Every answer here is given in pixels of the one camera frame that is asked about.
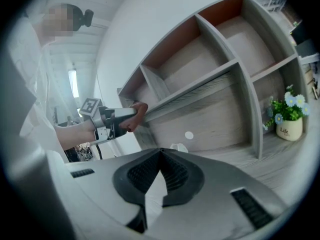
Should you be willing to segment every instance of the green leaves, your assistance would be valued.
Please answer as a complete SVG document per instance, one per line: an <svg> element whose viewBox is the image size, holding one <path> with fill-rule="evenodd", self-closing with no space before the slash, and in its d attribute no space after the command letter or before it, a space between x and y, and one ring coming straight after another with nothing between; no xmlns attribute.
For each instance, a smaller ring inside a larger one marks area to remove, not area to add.
<svg viewBox="0 0 320 240"><path fill-rule="evenodd" d="M286 87L286 93L284 95L284 97L286 97L287 95L290 96L290 94L294 97L295 96L295 92L293 89L293 85L287 86ZM269 99L270 102L270 108L268 108L268 110L272 109L272 111L268 111L268 114L271 115L276 115L276 114L280 114L282 117L282 120L286 120L286 121L296 121L299 118L304 117L305 115L302 113L302 109L300 107L298 107L297 105L294 105L292 107L289 107L285 101L277 101L274 100L274 97L270 97ZM269 121L267 121L263 127L270 127L272 124L275 123L275 118L271 118Z"/></svg>
<svg viewBox="0 0 320 240"><path fill-rule="evenodd" d="M273 106L273 114L281 114L283 116L283 120L295 121L304 116L301 108L296 105L289 107L283 101L274 100L271 102L271 106Z"/></svg>

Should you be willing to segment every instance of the small white object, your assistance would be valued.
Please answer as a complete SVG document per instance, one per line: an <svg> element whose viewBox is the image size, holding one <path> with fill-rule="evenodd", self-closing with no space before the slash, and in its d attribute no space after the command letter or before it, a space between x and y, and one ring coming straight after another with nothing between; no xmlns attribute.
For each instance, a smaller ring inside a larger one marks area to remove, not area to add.
<svg viewBox="0 0 320 240"><path fill-rule="evenodd" d="M191 131L186 131L184 136L188 139L188 140L192 140L194 138L194 134Z"/></svg>
<svg viewBox="0 0 320 240"><path fill-rule="evenodd" d="M171 146L170 146L170 149L177 150L177 151L180 151L180 152L189 153L189 151L186 148L186 146L183 145L182 143L178 143L178 144L172 143Z"/></svg>

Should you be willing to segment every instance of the wall shelf unit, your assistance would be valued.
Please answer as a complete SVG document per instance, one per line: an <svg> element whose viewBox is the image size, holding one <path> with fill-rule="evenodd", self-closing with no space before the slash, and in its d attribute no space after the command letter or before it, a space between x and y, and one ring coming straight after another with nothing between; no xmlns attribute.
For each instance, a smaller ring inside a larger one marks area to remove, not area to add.
<svg viewBox="0 0 320 240"><path fill-rule="evenodd" d="M134 133L141 149L183 143L201 155L239 147L260 159L269 97L282 99L291 84L308 97L295 49L268 12L253 0L221 0L164 36L118 95L123 107L149 105Z"/></svg>

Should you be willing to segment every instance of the white ceiling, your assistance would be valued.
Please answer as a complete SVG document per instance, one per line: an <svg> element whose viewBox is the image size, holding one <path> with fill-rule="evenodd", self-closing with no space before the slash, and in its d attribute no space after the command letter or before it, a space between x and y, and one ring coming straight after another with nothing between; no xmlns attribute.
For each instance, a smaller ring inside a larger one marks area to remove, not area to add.
<svg viewBox="0 0 320 240"><path fill-rule="evenodd" d="M123 2L124 0L34 0L26 10L28 15L36 16L53 5L68 3L78 6L83 13L87 9L94 12L90 27L82 26L73 36L64 37L50 44L44 51L46 64L54 73L54 79L51 81L55 81L60 97L70 94L68 71L77 70L79 91L77 107L93 94L98 49L116 11Z"/></svg>

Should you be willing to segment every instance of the hair bun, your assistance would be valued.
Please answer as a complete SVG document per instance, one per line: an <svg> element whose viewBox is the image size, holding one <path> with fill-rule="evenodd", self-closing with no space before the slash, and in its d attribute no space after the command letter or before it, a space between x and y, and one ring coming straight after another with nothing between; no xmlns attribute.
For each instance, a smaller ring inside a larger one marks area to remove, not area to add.
<svg viewBox="0 0 320 240"><path fill-rule="evenodd" d="M86 27L91 26L92 19L94 17L94 12L92 10L86 10L84 13L84 25Z"/></svg>

